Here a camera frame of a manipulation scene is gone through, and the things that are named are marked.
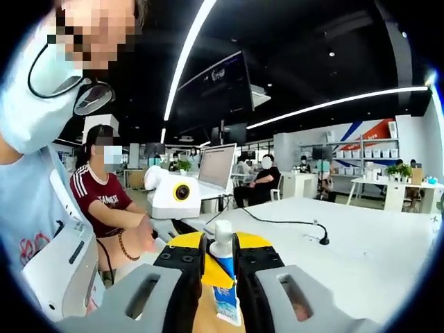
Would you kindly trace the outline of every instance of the yellow lens ring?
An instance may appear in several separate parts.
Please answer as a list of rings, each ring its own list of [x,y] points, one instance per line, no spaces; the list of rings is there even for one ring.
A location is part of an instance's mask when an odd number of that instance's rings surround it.
[[[187,194],[187,196],[184,198],[184,199],[181,199],[181,198],[178,198],[178,190],[179,190],[179,188],[181,187],[181,186],[183,186],[183,187],[186,187],[187,189],[188,189],[188,194]],[[179,182],[175,187],[174,187],[174,190],[173,190],[173,197],[174,197],[174,199],[176,200],[176,201],[178,201],[178,202],[183,202],[183,201],[185,201],[185,200],[187,200],[188,198],[189,198],[189,195],[191,194],[191,189],[189,188],[189,186],[188,186],[188,184],[186,184],[186,183],[184,183],[184,182]]]

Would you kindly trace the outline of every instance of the camera lens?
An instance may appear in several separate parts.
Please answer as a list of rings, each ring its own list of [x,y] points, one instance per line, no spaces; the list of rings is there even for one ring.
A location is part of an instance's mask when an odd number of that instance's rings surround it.
[[[179,200],[186,200],[189,196],[189,188],[187,185],[180,185],[176,189],[176,198]]]

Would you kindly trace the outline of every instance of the laptop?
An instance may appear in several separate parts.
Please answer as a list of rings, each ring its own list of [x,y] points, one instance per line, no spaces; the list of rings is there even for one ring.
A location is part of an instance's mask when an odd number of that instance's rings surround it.
[[[228,193],[236,144],[206,148],[198,175],[202,200],[214,199]]]

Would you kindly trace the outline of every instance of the laptop screen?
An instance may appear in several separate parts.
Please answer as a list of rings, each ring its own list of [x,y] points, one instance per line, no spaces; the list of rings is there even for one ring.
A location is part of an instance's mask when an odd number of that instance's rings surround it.
[[[205,149],[198,179],[225,189],[230,179],[235,149],[236,144]]]

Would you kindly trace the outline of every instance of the toothpaste tube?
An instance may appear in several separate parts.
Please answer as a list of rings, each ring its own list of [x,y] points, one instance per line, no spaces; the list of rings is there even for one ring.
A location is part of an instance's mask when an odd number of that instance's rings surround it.
[[[210,245],[211,254],[218,263],[224,266],[230,277],[234,280],[234,264],[232,255],[232,228],[229,221],[217,221],[214,243]],[[232,288],[213,287],[216,301],[217,317],[232,325],[241,325],[241,309],[239,299],[236,296],[236,286]]]

